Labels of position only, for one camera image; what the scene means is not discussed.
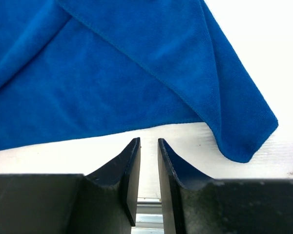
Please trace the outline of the blue towel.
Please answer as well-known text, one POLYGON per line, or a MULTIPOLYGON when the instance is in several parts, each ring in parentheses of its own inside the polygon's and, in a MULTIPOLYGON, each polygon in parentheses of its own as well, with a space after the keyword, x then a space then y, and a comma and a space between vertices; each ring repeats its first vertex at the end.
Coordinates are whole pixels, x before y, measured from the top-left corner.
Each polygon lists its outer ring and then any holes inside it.
POLYGON ((0 0, 0 150, 193 122, 241 163, 278 127, 203 0, 0 0))

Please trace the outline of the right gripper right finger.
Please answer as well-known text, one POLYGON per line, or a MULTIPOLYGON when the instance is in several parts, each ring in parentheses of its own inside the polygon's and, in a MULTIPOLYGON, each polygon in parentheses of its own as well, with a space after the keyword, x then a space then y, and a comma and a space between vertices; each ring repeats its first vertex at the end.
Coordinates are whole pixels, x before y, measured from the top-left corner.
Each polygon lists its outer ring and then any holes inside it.
POLYGON ((185 234, 185 208, 181 189, 199 190, 212 178, 180 157, 163 138, 158 139, 158 170, 164 232, 185 234))

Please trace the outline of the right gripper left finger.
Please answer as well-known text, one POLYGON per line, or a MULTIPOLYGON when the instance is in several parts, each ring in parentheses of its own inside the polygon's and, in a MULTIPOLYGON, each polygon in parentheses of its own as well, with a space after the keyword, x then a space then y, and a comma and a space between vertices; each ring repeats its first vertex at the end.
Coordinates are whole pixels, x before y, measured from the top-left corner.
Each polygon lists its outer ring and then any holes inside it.
POLYGON ((86 178, 102 188, 117 185, 117 198, 132 227, 136 225, 141 163, 141 140, 134 138, 112 160, 86 178))

